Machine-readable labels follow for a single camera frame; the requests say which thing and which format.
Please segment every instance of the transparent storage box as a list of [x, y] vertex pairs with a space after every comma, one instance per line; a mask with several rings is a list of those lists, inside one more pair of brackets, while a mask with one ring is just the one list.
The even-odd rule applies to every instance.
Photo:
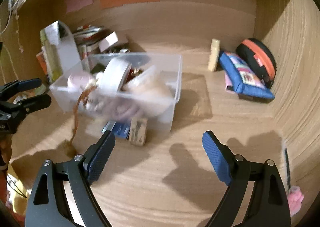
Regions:
[[[180, 99], [182, 56], [150, 53], [113, 53], [90, 55], [73, 68], [64, 73], [51, 86], [50, 90], [64, 112], [72, 111], [81, 91], [68, 88], [68, 78], [71, 74], [85, 70], [90, 72], [97, 64], [107, 66], [114, 57], [124, 59], [132, 64], [132, 68], [141, 68], [144, 71], [155, 66], [159, 73], [159, 79], [169, 88], [172, 98], [161, 98], [154, 96], [135, 95], [128, 92], [118, 91], [116, 93], [102, 94], [99, 89], [90, 94], [90, 99], [101, 101], [103, 107], [98, 110], [85, 109], [79, 106], [79, 111], [90, 116], [105, 117], [106, 121], [130, 123], [135, 114], [137, 117], [148, 118], [148, 130], [157, 130], [163, 133], [169, 132], [172, 126], [174, 108]], [[156, 116], [146, 115], [146, 110], [156, 109], [160, 114]]]

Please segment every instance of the metal bolt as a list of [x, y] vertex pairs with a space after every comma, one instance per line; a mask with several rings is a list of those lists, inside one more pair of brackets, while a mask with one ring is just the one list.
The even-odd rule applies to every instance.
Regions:
[[44, 166], [48, 166], [48, 165], [50, 165], [50, 164], [51, 164], [51, 160], [50, 160], [50, 159], [47, 159], [47, 160], [43, 163]]
[[75, 156], [75, 161], [81, 161], [83, 159], [82, 155], [76, 155]]
[[235, 159], [236, 159], [236, 161], [243, 161], [244, 157], [241, 155], [235, 155]]
[[275, 163], [274, 163], [271, 159], [268, 159], [268, 160], [267, 160], [267, 164], [268, 164], [269, 166], [274, 166], [274, 165], [275, 165]]

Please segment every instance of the hand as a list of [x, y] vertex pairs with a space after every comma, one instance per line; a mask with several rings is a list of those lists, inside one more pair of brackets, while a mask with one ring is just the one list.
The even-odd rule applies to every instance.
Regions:
[[12, 149], [11, 149], [11, 139], [12, 135], [8, 134], [3, 136], [0, 139], [0, 151], [3, 161], [8, 164], [11, 156], [12, 156]]

